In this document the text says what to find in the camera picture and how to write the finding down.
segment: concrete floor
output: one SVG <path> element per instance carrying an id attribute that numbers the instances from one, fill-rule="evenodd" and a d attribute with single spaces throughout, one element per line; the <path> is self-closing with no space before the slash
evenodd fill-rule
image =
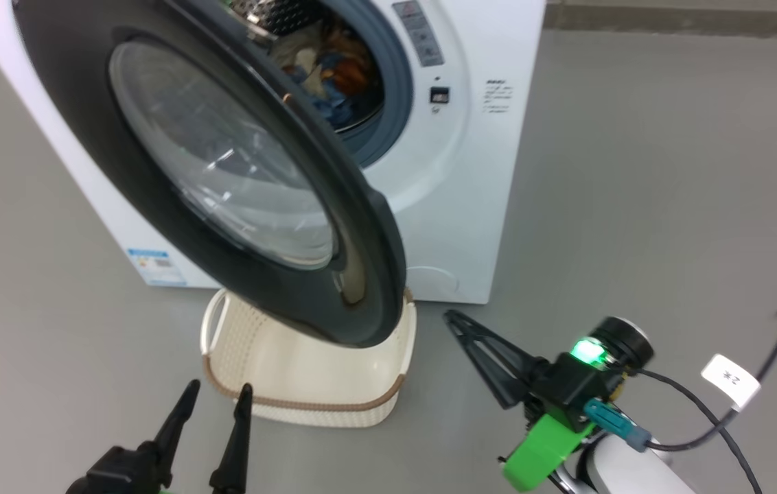
<path id="1" fill-rule="evenodd" d="M 546 356 L 626 316 L 652 369 L 725 409 L 701 367 L 721 351 L 754 369 L 777 334 L 777 41 L 546 34 L 539 57 L 493 301 L 466 310 Z M 209 297 L 145 287 L 0 75 L 0 492 L 63 492 L 107 447 L 153 435 L 201 377 Z M 421 305 L 382 425 L 256 420 L 248 491 L 512 492 L 495 457 L 523 418 L 477 382 L 444 309 Z M 665 441 L 708 425 L 642 379 L 621 403 Z M 231 404 L 204 388 L 173 491 L 206 491 L 229 429 Z M 730 429 L 777 492 L 777 368 Z M 720 440 L 677 469 L 699 492 L 749 491 Z"/>

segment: white label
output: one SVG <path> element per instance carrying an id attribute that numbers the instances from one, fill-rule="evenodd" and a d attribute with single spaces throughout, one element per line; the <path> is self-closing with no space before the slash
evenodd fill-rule
<path id="1" fill-rule="evenodd" d="M 734 401 L 734 410 L 742 410 L 761 388 L 760 382 L 747 370 L 737 366 L 731 359 L 716 353 L 701 373 L 703 379 L 724 391 Z"/>
<path id="2" fill-rule="evenodd" d="M 169 253 L 162 250 L 127 250 L 129 259 L 138 269 L 141 278 L 148 285 L 160 285 L 161 287 L 184 287 L 187 282 L 181 275 L 181 271 L 169 258 Z"/>
<path id="3" fill-rule="evenodd" d="M 513 86 L 505 79 L 489 79 L 483 93 L 484 113 L 507 113 L 511 110 Z"/>

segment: wall baseboard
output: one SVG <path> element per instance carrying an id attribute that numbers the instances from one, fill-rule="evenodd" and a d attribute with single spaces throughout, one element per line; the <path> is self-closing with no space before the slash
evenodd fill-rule
<path id="1" fill-rule="evenodd" d="M 777 38 L 777 12 L 549 3 L 545 29 Z"/>

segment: connector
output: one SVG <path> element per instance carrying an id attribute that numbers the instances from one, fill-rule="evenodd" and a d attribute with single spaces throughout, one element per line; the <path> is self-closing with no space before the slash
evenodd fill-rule
<path id="1" fill-rule="evenodd" d="M 596 398 L 587 401 L 583 407 L 583 413 L 593 424 L 627 441 L 627 444 L 639 453 L 644 453 L 648 449 L 645 443 L 651 440 L 650 432 L 633 424 L 632 420 L 602 401 Z"/>

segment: washing machine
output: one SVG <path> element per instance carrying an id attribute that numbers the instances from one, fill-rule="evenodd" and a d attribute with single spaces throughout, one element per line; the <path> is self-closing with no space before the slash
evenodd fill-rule
<path id="1" fill-rule="evenodd" d="M 0 68 L 144 281 L 318 327 L 489 300 L 544 4 L 0 0 Z"/>

